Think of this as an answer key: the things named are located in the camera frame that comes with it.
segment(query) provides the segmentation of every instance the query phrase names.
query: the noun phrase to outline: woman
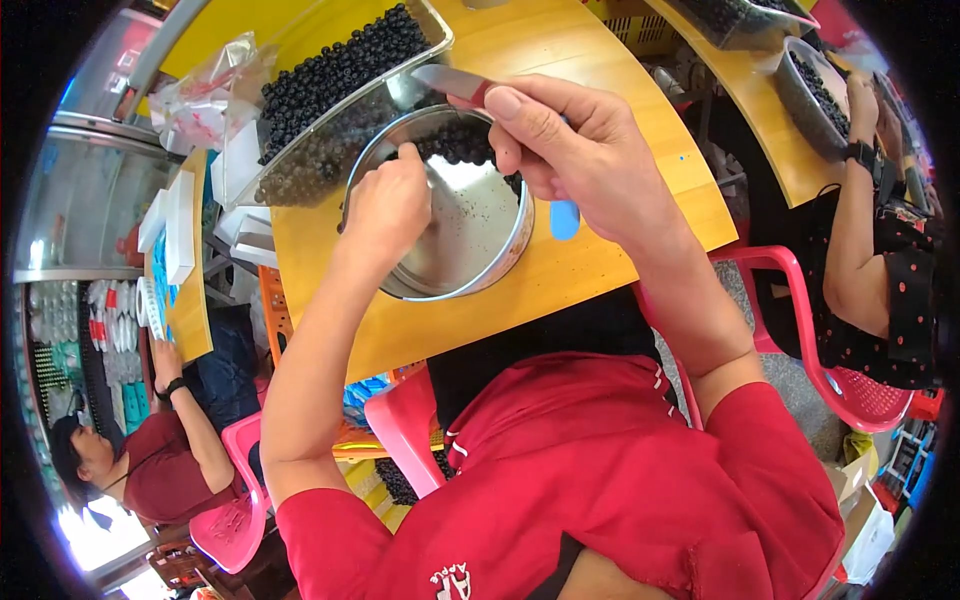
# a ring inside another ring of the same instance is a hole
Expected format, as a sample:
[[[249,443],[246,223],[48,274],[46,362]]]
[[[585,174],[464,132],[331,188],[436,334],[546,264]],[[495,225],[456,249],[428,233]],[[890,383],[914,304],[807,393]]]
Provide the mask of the woman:
[[[187,373],[177,347],[155,340],[155,389],[174,410],[156,403],[158,410],[119,448],[92,427],[81,427],[76,415],[54,423],[54,466],[75,506],[82,508],[105,494],[144,520],[179,524],[242,495],[243,480],[220,433],[260,408],[252,383],[256,355],[251,353],[251,324],[244,308],[210,311],[214,350]],[[252,457],[258,459],[258,454],[255,446]],[[259,471],[258,463],[252,461],[254,470]]]
[[[850,157],[842,186],[838,182],[789,209],[762,148],[730,98],[714,99],[708,138],[747,174],[751,246],[785,246],[803,268],[821,364],[904,390],[936,387],[932,294],[939,224],[903,199],[903,141],[894,112],[859,74],[849,76],[847,88],[849,141],[862,142],[872,152],[878,134],[892,158],[884,161],[882,182]],[[699,105],[691,106],[684,115],[687,125],[698,127],[700,113]],[[784,352],[801,358],[785,277],[768,271],[754,275],[771,337]]]
[[[497,168],[518,169],[538,198],[573,199],[630,256],[706,431],[665,398],[653,334],[631,290],[614,290],[431,360],[458,474],[392,536],[330,448],[357,328],[431,218],[422,160],[402,144],[352,191],[264,407],[264,473],[300,594],[772,599],[816,589],[843,540],[832,487],[764,381],[750,329],[629,105],[529,76],[487,91],[485,108]]]

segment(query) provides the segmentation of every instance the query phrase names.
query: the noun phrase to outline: wooden table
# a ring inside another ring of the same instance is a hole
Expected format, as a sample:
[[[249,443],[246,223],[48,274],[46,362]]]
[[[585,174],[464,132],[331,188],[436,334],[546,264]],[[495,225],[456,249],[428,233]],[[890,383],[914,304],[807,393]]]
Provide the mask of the wooden table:
[[[704,248],[736,239],[730,214],[681,119],[630,52],[580,2],[529,0],[482,11],[469,11],[460,0],[433,4],[456,35],[454,66],[493,79],[544,73],[625,97]],[[573,240],[553,240],[548,206],[537,204],[526,253],[491,288],[427,303],[378,293],[357,333],[347,380],[439,354],[636,280],[623,251],[586,226]],[[336,203],[325,203],[272,213],[280,276],[296,327],[324,274],[340,211]]]
[[[843,182],[843,163],[830,163],[810,147],[790,120],[774,88],[779,53],[717,50],[664,0],[646,0],[684,37],[724,86],[754,130],[791,208],[816,198],[825,185]]]
[[[210,339],[210,323],[206,318],[206,294],[204,293],[204,261],[201,217],[204,212],[204,176],[206,173],[206,150],[195,150],[180,166],[181,170],[193,173],[193,271],[180,286],[177,301],[171,308],[168,299],[164,299],[166,320],[174,334],[177,348],[183,362],[191,361],[213,350]],[[146,252],[144,275],[153,279],[150,257],[154,253],[151,246]]]

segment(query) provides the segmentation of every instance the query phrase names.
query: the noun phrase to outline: tile floor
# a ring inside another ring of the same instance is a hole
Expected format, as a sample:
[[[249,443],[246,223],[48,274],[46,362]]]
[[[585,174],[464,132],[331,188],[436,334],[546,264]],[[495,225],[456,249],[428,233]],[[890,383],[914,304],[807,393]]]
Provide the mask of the tile floor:
[[[714,265],[724,288],[733,296],[747,317],[750,327],[754,326],[754,315],[747,302],[740,273],[732,262],[720,262]],[[658,335],[657,346],[663,358],[663,368],[670,377],[677,394],[683,398],[684,392],[677,376],[677,365],[666,343]],[[810,384],[804,369],[796,365],[786,354],[761,354],[763,370],[767,379],[777,388],[787,410],[797,420],[797,424],[810,441],[817,457],[822,461],[835,461],[841,456],[843,437],[850,428],[827,407],[823,399]],[[681,402],[685,413],[685,404]]]

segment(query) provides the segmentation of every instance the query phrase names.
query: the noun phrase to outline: black watch strap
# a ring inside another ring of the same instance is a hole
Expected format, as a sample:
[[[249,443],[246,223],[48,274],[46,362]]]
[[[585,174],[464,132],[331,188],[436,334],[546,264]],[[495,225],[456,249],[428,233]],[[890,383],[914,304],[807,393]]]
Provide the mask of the black watch strap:
[[[880,183],[882,162],[876,158],[876,150],[864,141],[851,142],[847,146],[847,158],[852,158],[863,165],[874,178],[874,185]]]
[[[185,388],[185,387],[186,387],[186,381],[183,380],[183,377],[177,377],[176,379],[170,382],[170,385],[167,386],[166,390],[164,390],[163,392],[157,392],[156,395],[161,400],[166,400],[167,402],[169,402],[170,394],[172,394],[176,390],[179,390],[180,388]]]

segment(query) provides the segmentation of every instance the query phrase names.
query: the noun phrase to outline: red shirt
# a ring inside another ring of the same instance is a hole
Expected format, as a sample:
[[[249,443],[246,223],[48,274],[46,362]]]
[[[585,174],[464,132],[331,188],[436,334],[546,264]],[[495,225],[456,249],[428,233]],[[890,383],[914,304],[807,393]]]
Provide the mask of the red shirt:
[[[216,494],[210,491],[190,453],[180,417],[173,411],[147,417],[120,446],[120,454],[124,452],[130,453],[132,472],[123,492],[123,505],[156,523],[185,523],[238,498],[243,491],[243,480],[236,471],[229,487]]]
[[[777,391],[735,390],[702,432],[663,400],[665,384],[648,358],[517,363],[451,426],[460,474],[395,536],[346,492],[280,505],[301,595],[522,599],[555,570],[567,532],[676,598],[803,597],[844,525]]]

